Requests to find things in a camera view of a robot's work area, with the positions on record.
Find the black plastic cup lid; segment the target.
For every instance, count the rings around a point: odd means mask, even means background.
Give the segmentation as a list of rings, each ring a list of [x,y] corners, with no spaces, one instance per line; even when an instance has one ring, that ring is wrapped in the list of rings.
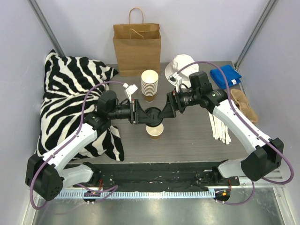
[[[150,117],[150,120],[146,123],[148,127],[157,127],[162,123],[163,119],[159,118],[159,114],[161,113],[159,108],[149,107],[145,110],[145,112]]]

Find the single brown paper cup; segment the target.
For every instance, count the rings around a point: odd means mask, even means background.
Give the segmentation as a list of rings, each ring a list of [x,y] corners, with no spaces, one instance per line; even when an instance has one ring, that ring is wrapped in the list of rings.
[[[150,136],[151,139],[157,140],[161,137],[164,131],[164,125],[160,124],[156,127],[146,126],[146,132]]]

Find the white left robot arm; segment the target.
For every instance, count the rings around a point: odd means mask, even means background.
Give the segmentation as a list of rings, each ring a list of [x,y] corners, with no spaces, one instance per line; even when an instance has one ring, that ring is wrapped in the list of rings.
[[[25,183],[46,201],[54,199],[62,189],[86,183],[95,187],[100,181],[99,170],[91,163],[65,168],[71,159],[88,144],[100,137],[112,120],[127,119],[132,124],[150,124],[154,117],[145,112],[138,100],[119,105],[114,91],[105,91],[97,109],[89,113],[68,138],[42,156],[32,155],[27,162]]]

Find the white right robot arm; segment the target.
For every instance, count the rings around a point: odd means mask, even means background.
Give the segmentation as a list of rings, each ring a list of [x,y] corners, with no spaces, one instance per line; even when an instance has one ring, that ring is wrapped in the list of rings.
[[[205,72],[191,74],[191,87],[185,91],[180,89],[181,80],[178,74],[168,77],[175,89],[167,93],[167,102],[159,118],[174,118],[176,111],[183,113],[186,107],[199,105],[220,119],[248,153],[246,158],[221,163],[211,174],[215,184],[223,185],[229,177],[243,175],[252,181],[258,181],[281,165],[283,142],[279,138],[271,139],[261,132],[240,112],[234,102],[228,99],[224,90],[214,90]]]

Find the stack of paper cups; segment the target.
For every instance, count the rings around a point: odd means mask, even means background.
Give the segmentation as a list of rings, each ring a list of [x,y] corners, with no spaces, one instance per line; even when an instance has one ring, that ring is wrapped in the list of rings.
[[[142,95],[146,102],[152,102],[158,90],[158,73],[154,70],[145,70],[141,75]]]

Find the white bucket hat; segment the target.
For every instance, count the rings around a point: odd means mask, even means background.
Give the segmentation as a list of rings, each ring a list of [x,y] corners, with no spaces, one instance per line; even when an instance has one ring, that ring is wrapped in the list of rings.
[[[194,62],[194,59],[186,54],[180,54],[174,57],[174,59],[168,63],[165,68],[165,77],[168,80],[169,76],[173,75],[175,72],[178,72],[180,69],[184,68],[188,64]],[[182,83],[189,85],[189,75],[199,72],[199,65],[193,64],[186,69],[182,70],[179,73],[179,76],[182,78]]]

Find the white wrapped straws bundle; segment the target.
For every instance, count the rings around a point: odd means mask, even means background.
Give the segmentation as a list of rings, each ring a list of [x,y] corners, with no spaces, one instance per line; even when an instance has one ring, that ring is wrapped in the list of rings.
[[[210,125],[215,140],[220,140],[222,143],[229,145],[231,138],[229,136],[228,127],[219,118],[208,113],[210,119]]]

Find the brown paper bag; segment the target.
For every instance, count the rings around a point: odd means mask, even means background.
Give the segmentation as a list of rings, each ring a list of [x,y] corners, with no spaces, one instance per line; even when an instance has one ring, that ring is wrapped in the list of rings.
[[[140,23],[131,23],[131,13],[139,10]],[[138,76],[145,70],[160,71],[161,35],[158,23],[145,23],[140,8],[132,8],[127,24],[113,25],[113,45],[119,73],[123,77]]]

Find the blue folded cloth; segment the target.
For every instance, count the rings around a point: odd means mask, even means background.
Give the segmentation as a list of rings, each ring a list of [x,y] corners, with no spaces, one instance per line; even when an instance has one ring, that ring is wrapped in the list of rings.
[[[241,82],[241,75],[231,65],[222,66],[221,70],[226,77],[229,88]],[[217,68],[210,71],[210,76],[219,88],[226,89],[225,79]]]

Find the stack of cardboard cup carriers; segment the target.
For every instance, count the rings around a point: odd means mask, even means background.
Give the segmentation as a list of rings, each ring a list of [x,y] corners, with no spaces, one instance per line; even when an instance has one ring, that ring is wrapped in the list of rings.
[[[253,123],[257,124],[259,118],[254,109],[249,105],[249,101],[243,91],[238,89],[230,90],[233,101],[238,109]]]

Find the zebra print pillow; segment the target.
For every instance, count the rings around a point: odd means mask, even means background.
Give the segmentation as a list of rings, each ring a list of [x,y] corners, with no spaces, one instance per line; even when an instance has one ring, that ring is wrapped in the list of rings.
[[[118,70],[100,60],[60,56],[51,50],[45,59],[40,134],[35,154],[52,150],[79,127],[81,116],[95,111],[107,82]]]

